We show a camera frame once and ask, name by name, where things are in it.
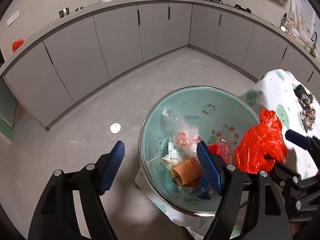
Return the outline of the green cloud pattern tablecloth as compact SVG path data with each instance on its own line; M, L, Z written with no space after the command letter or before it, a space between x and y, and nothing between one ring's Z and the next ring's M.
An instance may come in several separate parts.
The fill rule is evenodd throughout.
M172 181L172 160L180 156L174 135L187 125L199 131L201 139L213 144L226 136L236 148L244 133L258 123L265 108L276 113L283 130L319 136L319 121L306 131L302 104L294 93L299 81L291 72L272 70L240 96L212 87L189 87L169 93L147 114L139 135L140 170L136 184L172 222L195 238L203 239L220 202L216 193L201 200L196 192Z

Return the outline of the grey kitchen cabinets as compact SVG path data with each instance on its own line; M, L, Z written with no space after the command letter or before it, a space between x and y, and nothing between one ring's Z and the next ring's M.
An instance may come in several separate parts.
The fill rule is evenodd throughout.
M319 96L319 62L307 48L255 15L199 0L115 1L75 12L29 38L1 77L47 128L112 79L185 46L253 79L288 70Z

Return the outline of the kitchen faucet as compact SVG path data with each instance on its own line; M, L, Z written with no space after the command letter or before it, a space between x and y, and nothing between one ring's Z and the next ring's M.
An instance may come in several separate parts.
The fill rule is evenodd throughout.
M317 44L317 32L314 31L313 34L312 34L312 37L311 37L311 41L312 41L312 46L310 48L310 55L312 57L316 57L316 44Z

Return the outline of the orange patterned window curtain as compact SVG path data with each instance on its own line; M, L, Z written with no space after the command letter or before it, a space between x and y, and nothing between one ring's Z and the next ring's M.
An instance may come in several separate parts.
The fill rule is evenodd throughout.
M316 32L319 41L319 17L308 0L290 0L288 20L294 37L311 45L312 35Z

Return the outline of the pink plastic bag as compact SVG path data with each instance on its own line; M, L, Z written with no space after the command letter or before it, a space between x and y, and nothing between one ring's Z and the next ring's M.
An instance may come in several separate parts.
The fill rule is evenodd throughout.
M216 143L209 144L208 148L212 154L219 155L227 164L233 163L232 145L225 139L217 140Z

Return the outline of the orange paper cup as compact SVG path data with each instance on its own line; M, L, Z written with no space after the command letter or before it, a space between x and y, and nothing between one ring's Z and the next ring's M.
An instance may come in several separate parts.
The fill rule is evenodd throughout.
M192 187L204 175L197 158L189 158L172 168L173 182L178 186Z

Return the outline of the red plastic bag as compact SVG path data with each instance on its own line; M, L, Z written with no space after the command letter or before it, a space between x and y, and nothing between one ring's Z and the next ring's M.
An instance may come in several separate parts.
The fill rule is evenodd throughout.
M260 123L246 131L234 151L234 162L242 172L270 172L276 162L286 163L288 150L282 135L282 123L275 111L262 109Z

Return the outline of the white paper scrap on floor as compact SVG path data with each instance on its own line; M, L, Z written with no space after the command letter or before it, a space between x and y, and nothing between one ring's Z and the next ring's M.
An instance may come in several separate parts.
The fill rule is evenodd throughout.
M119 133L121 130L121 124L115 122L113 123L111 126L110 126L110 131L113 133L113 134L117 134Z

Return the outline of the red blue snack wrapper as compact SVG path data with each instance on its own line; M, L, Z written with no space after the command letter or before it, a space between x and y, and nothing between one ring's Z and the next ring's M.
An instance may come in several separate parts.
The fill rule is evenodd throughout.
M210 200L210 185L206 176L199 177L199 182L194 186L197 197L201 200Z

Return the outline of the red object on counter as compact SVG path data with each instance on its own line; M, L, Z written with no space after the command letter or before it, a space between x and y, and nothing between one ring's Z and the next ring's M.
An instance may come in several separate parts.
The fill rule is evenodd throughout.
M15 41L12 44L12 52L14 53L18 48L20 48L20 46L24 44L24 40L23 39L19 39L17 41Z

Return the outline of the clear plastic bag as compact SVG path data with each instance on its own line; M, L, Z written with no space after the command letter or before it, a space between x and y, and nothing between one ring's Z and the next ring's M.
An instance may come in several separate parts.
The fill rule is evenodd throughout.
M190 157L196 156L197 144L201 141L197 126L189 124L185 117L171 107L162 111L166 131L172 135L174 145Z

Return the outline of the dish rack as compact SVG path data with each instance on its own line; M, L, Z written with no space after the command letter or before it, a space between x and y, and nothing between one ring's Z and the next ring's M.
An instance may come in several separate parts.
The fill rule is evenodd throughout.
M289 20L287 18L287 13L285 13L283 15L283 17L281 18L280 29L281 29L281 31L283 31L284 33L287 33L287 34L292 29L292 24L289 22Z

